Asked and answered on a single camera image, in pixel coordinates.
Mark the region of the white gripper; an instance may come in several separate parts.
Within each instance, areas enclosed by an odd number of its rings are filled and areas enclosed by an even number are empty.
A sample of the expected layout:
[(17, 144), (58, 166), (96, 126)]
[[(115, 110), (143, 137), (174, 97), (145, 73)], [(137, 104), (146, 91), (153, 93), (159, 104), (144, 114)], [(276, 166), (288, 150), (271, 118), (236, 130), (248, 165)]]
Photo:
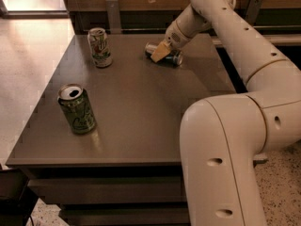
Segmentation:
[(158, 62), (166, 57), (173, 49), (183, 48), (191, 39), (186, 37), (179, 29), (176, 22), (167, 28), (165, 40), (161, 41), (150, 56), (153, 62)]

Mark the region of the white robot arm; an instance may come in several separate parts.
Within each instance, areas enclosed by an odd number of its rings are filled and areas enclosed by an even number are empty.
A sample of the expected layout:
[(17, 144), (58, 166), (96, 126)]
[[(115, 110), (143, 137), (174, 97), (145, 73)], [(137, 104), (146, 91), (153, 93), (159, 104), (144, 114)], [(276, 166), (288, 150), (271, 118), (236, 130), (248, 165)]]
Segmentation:
[(246, 86), (195, 102), (182, 117), (191, 226), (267, 226), (253, 160), (301, 138), (301, 72), (234, 11), (235, 3), (190, 0), (151, 55), (159, 61), (211, 27)]

